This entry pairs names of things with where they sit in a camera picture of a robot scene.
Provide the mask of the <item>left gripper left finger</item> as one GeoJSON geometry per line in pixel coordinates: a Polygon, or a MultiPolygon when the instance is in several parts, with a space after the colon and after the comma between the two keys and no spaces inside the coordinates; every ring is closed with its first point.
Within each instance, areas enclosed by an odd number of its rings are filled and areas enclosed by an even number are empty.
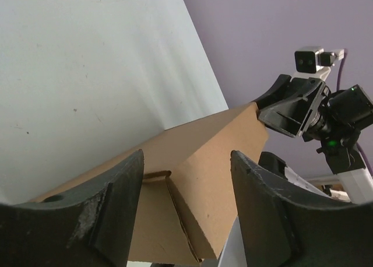
{"type": "Polygon", "coordinates": [[[144,173],[137,150],[41,202],[1,205],[2,266],[126,266],[144,173]]]}

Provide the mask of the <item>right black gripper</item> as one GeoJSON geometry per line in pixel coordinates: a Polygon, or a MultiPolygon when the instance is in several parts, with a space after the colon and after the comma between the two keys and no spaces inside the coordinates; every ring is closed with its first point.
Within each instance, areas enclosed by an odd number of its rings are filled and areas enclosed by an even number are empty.
{"type": "Polygon", "coordinates": [[[300,91],[284,99],[291,81],[290,75],[280,74],[274,84],[255,102],[258,120],[268,128],[303,141],[322,141],[331,136],[335,120],[327,107],[331,92],[319,78],[294,78],[300,91]]]}

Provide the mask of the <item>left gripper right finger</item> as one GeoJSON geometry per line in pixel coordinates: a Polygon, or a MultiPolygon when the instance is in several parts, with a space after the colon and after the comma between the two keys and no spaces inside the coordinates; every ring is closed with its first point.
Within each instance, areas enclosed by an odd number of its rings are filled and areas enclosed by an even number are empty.
{"type": "Polygon", "coordinates": [[[371,266],[372,204],[298,187],[239,151],[231,178],[248,266],[371,266]]]}

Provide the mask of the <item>brown cardboard box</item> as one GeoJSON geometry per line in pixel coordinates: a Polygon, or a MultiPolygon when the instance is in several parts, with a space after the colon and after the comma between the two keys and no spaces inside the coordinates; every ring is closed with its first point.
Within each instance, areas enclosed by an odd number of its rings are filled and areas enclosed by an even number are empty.
{"type": "Polygon", "coordinates": [[[258,161],[268,139],[256,103],[141,143],[144,176],[129,260],[198,266],[219,256],[237,217],[230,156],[258,161]]]}

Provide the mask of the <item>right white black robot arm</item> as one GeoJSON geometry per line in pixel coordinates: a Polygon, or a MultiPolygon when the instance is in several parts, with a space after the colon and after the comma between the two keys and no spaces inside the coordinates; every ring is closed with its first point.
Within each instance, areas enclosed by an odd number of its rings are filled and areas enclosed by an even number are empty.
{"type": "Polygon", "coordinates": [[[320,142],[317,153],[353,203],[372,201],[372,172],[358,147],[361,131],[372,125],[372,100],[359,85],[331,92],[321,76],[281,74],[255,102],[269,129],[320,142]]]}

